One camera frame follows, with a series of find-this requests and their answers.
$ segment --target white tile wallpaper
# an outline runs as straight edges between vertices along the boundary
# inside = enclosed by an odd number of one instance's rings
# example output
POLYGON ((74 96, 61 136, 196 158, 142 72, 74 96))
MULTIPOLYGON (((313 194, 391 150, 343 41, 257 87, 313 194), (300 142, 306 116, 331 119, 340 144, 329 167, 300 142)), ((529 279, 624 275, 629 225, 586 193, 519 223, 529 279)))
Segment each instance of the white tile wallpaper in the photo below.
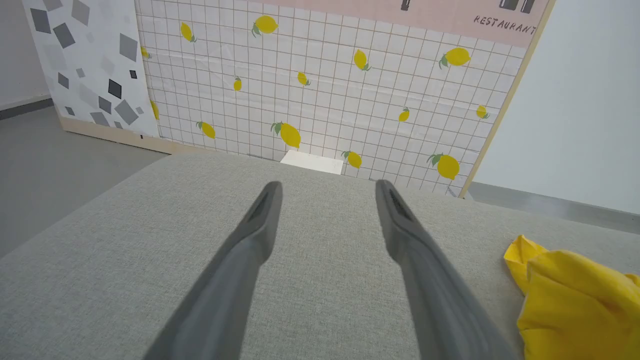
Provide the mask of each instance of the white tile wallpaper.
POLYGON ((362 165, 345 162, 344 175, 452 196, 525 54, 455 34, 247 1, 136 0, 136 11, 163 138, 275 161, 289 149, 341 160, 352 151, 362 165), (254 36, 263 15, 278 28, 254 36), (195 42, 182 36, 182 23, 195 42), (471 59, 440 68, 441 57, 457 47, 471 59), (358 50, 370 70, 354 64, 358 50), (299 72, 309 85, 298 81, 299 72), (404 108, 410 115, 400 122, 404 108), (216 138, 204 136, 198 122, 211 124, 216 138), (299 131, 299 149, 272 132, 274 122, 299 131), (428 164, 440 153, 460 163, 453 181, 428 164))

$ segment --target wooden frame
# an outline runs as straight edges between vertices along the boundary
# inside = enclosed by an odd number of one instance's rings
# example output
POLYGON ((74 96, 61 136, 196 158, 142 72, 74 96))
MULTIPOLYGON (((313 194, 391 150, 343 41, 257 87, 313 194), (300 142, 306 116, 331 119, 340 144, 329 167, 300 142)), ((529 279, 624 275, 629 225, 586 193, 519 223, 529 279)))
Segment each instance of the wooden frame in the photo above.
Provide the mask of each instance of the wooden frame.
POLYGON ((549 20, 549 15, 551 15, 551 10, 553 10, 555 4, 556 4, 556 0, 549 0, 549 2, 547 3, 545 12, 542 14, 542 18, 540 19, 540 23, 538 24, 538 30, 536 31, 535 34, 533 34, 533 38, 531 39, 531 44, 529 44, 527 53, 524 55, 524 59, 522 59, 522 64, 520 65, 518 74, 516 74, 516 78, 513 80, 513 85, 511 85, 511 88, 507 93, 507 97, 504 100, 504 105, 500 109, 500 113, 498 113, 498 117, 495 119, 495 123, 491 128, 491 131, 489 132, 489 135, 487 136, 486 141, 484 142, 484 146, 482 147, 482 149, 480 149, 480 153, 478 154, 476 162, 474 163, 474 167, 471 168, 471 173, 469 173, 469 177, 467 178, 467 181, 462 187, 462 190, 460 190, 460 194, 458 195, 458 197, 464 198, 465 195, 467 194, 467 190, 469 189, 469 186, 471 185, 471 182, 473 181, 474 176, 476 176, 476 172, 480 167, 480 163, 482 163, 484 155, 486 154, 486 150, 489 148, 489 145, 491 145, 491 141, 493 140, 493 137, 495 136, 496 131, 498 131, 498 127, 502 122, 502 118, 504 118, 504 114, 507 112, 507 109, 509 109, 509 105, 511 104, 513 95, 515 94, 516 89, 518 88, 518 85, 520 85, 520 80, 522 80, 522 76, 524 75, 525 70, 527 70, 527 66, 529 66, 529 62, 531 61, 531 56, 533 56, 533 52, 536 50, 536 47, 538 46, 538 42, 540 41, 540 36, 542 36, 542 32, 545 30, 545 26, 547 25, 547 21, 549 20))
POLYGON ((61 115, 58 107, 56 107, 56 111, 58 112, 58 118, 60 119, 62 129, 70 133, 123 143, 125 145, 141 147, 143 149, 163 152, 165 154, 212 151, 195 146, 184 145, 171 140, 136 134, 130 130, 118 129, 117 127, 106 127, 94 124, 93 122, 71 119, 61 115))

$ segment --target lemon print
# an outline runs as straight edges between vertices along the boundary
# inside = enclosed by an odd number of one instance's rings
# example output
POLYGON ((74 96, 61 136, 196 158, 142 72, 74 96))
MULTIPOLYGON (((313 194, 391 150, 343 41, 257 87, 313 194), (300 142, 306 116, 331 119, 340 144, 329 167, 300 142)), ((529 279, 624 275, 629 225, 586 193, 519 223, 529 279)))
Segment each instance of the lemon print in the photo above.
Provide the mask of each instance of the lemon print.
POLYGON ((404 108, 400 113, 400 116, 398 116, 398 121, 404 122, 408 118, 409 118, 409 108, 404 108))
POLYGON ((216 131, 213 129, 213 126, 207 124, 206 122, 197 122, 196 125, 198 126, 199 129, 202 130, 202 132, 204 133, 204 135, 207 135, 208 137, 215 139, 216 138, 216 131))
POLYGON ((311 85, 311 81, 307 80, 307 76, 301 72, 298 73, 298 81, 302 84, 302 86, 311 85))
POLYGON ((240 80, 240 78, 236 76, 236 82, 234 83, 234 90, 240 91, 240 89, 242 89, 242 80, 240 80))
POLYGON ((367 63, 367 55, 365 55, 362 51, 356 51, 356 54, 353 55, 353 63, 356 64, 358 69, 363 71, 371 70, 371 67, 367 63))
POLYGON ((253 23, 251 34, 255 38, 256 35, 261 35, 260 32, 270 34, 276 31, 277 28, 278 24, 276 23, 276 20, 273 20, 269 15, 263 15, 253 23))
POLYGON ((469 56, 469 52, 466 49, 461 47, 457 47, 455 49, 451 49, 447 51, 446 54, 442 55, 442 59, 440 59, 440 63, 438 66, 442 69, 442 65, 448 67, 449 64, 453 66, 462 66, 467 63, 467 61, 471 60, 469 56))
POLYGON ((476 110, 476 115, 478 115, 480 119, 489 118, 489 114, 486 113, 486 108, 482 105, 478 106, 478 110, 476 110))
POLYGON ((151 54, 148 53, 144 46, 140 47, 140 52, 142 53, 142 57, 151 59, 151 54))
POLYGON ((196 42, 196 40, 198 40, 196 39, 196 36, 194 36, 194 34, 191 32, 191 28, 189 27, 189 25, 184 22, 180 27, 180 32, 182 33, 182 36, 184 36, 184 38, 189 40, 190 42, 196 42))
POLYGON ((271 130, 274 130, 276 135, 280 133, 280 137, 287 145, 300 148, 300 133, 295 127, 286 122, 274 122, 271 125, 271 130))
POLYGON ((149 100, 151 102, 151 108, 154 110, 154 116, 156 120, 160 120, 160 115, 158 114, 158 106, 154 103, 153 100, 149 100))
POLYGON ((431 165, 438 164, 438 172, 442 177, 446 177, 447 179, 455 179, 456 175, 460 171, 460 164, 458 160, 454 159, 452 156, 444 155, 444 154, 433 154, 427 159, 427 163, 431 160, 431 165))
POLYGON ((353 151, 343 151, 342 156, 347 159, 352 167, 360 168, 360 165, 362 165, 362 158, 353 151))

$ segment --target gray upholstery fabric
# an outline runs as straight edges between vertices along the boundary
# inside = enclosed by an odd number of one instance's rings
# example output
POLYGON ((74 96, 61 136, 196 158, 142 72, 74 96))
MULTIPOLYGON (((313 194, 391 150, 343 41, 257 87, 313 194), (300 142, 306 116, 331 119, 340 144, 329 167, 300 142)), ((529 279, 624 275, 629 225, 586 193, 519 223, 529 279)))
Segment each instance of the gray upholstery fabric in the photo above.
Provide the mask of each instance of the gray upholstery fabric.
MULTIPOLYGON (((374 183, 220 153, 160 160, 0 259, 0 358, 139 359, 271 180, 284 203, 242 358, 418 358, 374 183)), ((400 192, 519 352, 523 298, 502 260, 519 234, 640 269, 638 235, 400 192)))

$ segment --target yellow cloth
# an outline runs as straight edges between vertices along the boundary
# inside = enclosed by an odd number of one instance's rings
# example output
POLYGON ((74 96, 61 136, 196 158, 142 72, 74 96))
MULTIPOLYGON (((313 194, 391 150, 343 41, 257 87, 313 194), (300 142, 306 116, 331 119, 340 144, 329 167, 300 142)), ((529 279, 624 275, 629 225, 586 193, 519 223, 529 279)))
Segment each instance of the yellow cloth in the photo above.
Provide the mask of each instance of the yellow cloth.
POLYGON ((520 235, 504 260, 526 295, 526 360, 640 359, 640 277, 520 235))

